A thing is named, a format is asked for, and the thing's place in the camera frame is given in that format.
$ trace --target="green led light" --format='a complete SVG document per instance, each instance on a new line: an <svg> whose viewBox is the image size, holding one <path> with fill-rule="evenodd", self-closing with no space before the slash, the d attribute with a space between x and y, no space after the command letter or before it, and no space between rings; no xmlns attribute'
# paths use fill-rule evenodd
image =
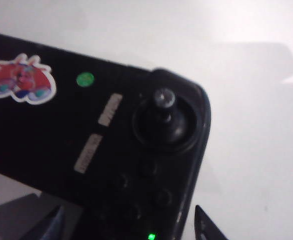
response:
<svg viewBox="0 0 293 240"><path fill-rule="evenodd" d="M156 239L156 235L154 233L150 233L147 237L148 240L155 240Z"/></svg>
<svg viewBox="0 0 293 240"><path fill-rule="evenodd" d="M76 78L76 83L83 88L89 87L95 81L95 77L90 72L82 72Z"/></svg>

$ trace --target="thumbstick cap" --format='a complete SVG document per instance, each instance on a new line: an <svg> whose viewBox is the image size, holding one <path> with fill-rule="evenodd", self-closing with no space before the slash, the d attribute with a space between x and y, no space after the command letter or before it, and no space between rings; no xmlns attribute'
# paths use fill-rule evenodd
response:
<svg viewBox="0 0 293 240"><path fill-rule="evenodd" d="M167 124L172 121L176 107L176 95L168 88L157 89L153 94L154 119Z"/></svg>

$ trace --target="cartoon character sticker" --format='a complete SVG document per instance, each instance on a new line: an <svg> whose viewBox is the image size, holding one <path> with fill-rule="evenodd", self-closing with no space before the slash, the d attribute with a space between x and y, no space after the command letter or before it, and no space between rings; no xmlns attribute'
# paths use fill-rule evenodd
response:
<svg viewBox="0 0 293 240"><path fill-rule="evenodd" d="M14 60L0 60L0 99L11 96L15 101L32 105L43 104L56 94L56 82L48 65L40 57L28 59L24 53Z"/></svg>

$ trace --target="black handheld console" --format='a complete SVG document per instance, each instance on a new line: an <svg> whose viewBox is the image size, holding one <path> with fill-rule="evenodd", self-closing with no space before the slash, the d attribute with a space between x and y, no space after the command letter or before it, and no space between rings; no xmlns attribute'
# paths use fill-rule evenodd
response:
<svg viewBox="0 0 293 240"><path fill-rule="evenodd" d="M210 122L167 70L0 35L0 173L83 206L74 240L180 239Z"/></svg>

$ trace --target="green dot sticker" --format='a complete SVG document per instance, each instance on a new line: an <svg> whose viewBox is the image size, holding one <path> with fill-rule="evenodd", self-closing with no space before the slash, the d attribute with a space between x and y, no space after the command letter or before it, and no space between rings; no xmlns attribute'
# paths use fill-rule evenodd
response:
<svg viewBox="0 0 293 240"><path fill-rule="evenodd" d="M76 83L83 88L89 87L95 81L95 77L90 72L82 72L76 77Z"/></svg>

